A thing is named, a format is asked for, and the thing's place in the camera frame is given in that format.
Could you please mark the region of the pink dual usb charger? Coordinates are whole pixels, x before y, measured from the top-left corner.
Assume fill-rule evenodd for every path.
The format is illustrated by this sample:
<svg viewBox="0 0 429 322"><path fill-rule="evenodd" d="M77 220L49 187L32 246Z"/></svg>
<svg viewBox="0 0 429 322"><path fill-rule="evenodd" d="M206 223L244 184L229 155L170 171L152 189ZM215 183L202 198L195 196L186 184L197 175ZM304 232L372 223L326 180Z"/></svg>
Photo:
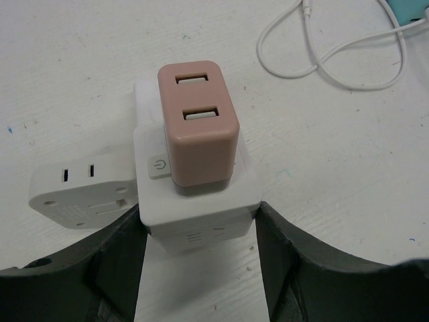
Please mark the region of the pink dual usb charger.
<svg viewBox="0 0 429 322"><path fill-rule="evenodd" d="M167 64L158 71L164 129L176 190L225 189L233 175L239 120L218 64Z"/></svg>

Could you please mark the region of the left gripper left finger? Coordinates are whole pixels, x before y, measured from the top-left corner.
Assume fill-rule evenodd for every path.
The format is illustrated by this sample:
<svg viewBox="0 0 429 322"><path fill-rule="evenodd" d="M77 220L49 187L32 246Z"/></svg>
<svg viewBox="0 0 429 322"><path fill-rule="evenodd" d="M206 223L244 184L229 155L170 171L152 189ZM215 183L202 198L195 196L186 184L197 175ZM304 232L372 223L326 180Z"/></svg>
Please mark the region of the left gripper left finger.
<svg viewBox="0 0 429 322"><path fill-rule="evenodd" d="M133 321L147 230L139 207L37 259L1 271L2 321Z"/></svg>

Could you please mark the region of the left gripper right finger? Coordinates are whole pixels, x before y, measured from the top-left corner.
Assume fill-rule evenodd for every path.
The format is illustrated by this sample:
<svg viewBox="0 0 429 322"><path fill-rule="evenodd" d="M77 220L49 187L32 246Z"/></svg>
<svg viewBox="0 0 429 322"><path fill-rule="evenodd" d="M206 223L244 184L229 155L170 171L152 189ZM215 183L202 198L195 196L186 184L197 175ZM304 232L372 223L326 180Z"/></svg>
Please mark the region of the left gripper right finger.
<svg viewBox="0 0 429 322"><path fill-rule="evenodd" d="M428 260L393 266L338 250L262 202L257 245L270 321L427 321Z"/></svg>

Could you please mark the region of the white cube power socket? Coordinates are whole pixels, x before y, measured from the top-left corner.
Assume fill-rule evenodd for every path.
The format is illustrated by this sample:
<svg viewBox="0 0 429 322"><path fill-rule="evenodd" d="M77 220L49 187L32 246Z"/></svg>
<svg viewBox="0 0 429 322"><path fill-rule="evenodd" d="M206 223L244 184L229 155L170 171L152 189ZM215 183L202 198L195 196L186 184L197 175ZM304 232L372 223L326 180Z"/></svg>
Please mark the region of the white cube power socket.
<svg viewBox="0 0 429 322"><path fill-rule="evenodd" d="M228 186L179 193L171 178L156 80L134 85L133 133L139 213L149 234L167 252L182 252L247 234L262 200L245 138L240 135Z"/></svg>

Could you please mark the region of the teal usb charger plug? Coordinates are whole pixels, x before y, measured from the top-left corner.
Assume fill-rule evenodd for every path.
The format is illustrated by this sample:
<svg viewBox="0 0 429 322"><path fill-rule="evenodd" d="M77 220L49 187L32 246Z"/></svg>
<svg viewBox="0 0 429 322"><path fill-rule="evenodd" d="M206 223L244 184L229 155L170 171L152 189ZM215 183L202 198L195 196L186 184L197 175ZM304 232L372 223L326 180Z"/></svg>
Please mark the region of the teal usb charger plug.
<svg viewBox="0 0 429 322"><path fill-rule="evenodd" d="M426 18L429 0L387 0L400 26Z"/></svg>

